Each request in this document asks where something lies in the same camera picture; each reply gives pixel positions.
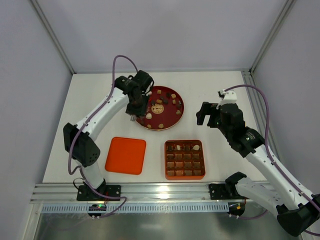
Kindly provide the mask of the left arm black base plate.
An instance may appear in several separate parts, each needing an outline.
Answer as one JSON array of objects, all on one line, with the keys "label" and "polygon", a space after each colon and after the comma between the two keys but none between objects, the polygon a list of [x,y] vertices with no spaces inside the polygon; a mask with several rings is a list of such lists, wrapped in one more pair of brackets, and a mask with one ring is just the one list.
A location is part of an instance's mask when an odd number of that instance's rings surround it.
[{"label": "left arm black base plate", "polygon": [[101,187],[96,189],[95,193],[85,183],[78,187],[76,200],[80,202],[89,201],[120,201],[121,197],[121,185],[103,184]]}]

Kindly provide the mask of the orange box lid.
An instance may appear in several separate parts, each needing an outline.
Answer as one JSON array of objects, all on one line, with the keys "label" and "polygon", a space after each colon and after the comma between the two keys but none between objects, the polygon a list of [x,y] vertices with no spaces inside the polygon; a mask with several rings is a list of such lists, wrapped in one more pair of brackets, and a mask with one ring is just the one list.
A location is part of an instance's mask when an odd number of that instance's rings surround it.
[{"label": "orange box lid", "polygon": [[107,172],[140,175],[143,170],[147,143],[143,139],[114,137],[105,162]]}]

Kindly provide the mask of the metal tweezers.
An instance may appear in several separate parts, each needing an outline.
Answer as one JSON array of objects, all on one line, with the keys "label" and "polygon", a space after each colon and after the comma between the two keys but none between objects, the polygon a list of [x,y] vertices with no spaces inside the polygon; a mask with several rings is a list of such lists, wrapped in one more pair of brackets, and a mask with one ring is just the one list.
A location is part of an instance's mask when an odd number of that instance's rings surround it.
[{"label": "metal tweezers", "polygon": [[131,122],[135,122],[136,119],[137,119],[137,116],[136,116],[136,115],[131,115],[131,116],[130,116],[130,121],[131,121]]}]

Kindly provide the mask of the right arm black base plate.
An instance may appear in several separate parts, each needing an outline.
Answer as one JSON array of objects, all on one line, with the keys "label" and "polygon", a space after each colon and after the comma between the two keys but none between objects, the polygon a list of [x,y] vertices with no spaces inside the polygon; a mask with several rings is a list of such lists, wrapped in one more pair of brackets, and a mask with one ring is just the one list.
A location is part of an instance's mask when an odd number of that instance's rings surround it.
[{"label": "right arm black base plate", "polygon": [[234,184],[227,183],[210,183],[208,185],[211,200],[244,200]]}]

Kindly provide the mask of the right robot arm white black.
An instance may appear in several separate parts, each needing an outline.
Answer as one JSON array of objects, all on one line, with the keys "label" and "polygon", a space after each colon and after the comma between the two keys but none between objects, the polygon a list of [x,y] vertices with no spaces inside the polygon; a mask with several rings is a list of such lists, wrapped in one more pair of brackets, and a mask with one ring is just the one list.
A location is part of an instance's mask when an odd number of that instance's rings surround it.
[{"label": "right robot arm white black", "polygon": [[230,147],[255,166],[274,188],[270,191],[244,173],[237,172],[225,181],[232,191],[272,213],[279,225],[293,237],[319,220],[319,194],[301,184],[265,146],[261,134],[246,126],[243,112],[236,103],[203,102],[196,113],[197,125],[201,126],[206,116],[209,116],[207,126],[219,129]]}]

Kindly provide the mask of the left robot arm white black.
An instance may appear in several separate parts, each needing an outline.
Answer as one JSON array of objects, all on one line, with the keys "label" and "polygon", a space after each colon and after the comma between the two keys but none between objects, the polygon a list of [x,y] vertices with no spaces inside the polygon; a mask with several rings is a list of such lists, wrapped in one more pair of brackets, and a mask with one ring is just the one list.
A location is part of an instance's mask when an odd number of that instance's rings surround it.
[{"label": "left robot arm white black", "polygon": [[108,122],[121,110],[134,120],[147,114],[149,92],[154,85],[153,78],[139,70],[134,76],[120,76],[112,79],[110,93],[89,114],[76,124],[63,127],[64,149],[68,161],[75,160],[83,184],[78,187],[78,201],[119,201],[121,190],[108,186],[97,163],[101,154],[95,141]]}]

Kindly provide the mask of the white oval chocolate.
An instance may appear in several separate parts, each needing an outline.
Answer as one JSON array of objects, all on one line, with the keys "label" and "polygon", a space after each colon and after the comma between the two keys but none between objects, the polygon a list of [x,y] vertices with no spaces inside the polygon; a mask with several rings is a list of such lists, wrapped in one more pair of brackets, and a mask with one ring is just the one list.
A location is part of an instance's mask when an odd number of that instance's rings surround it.
[{"label": "white oval chocolate", "polygon": [[192,149],[195,150],[195,151],[198,151],[200,149],[200,146],[199,145],[194,145]]}]

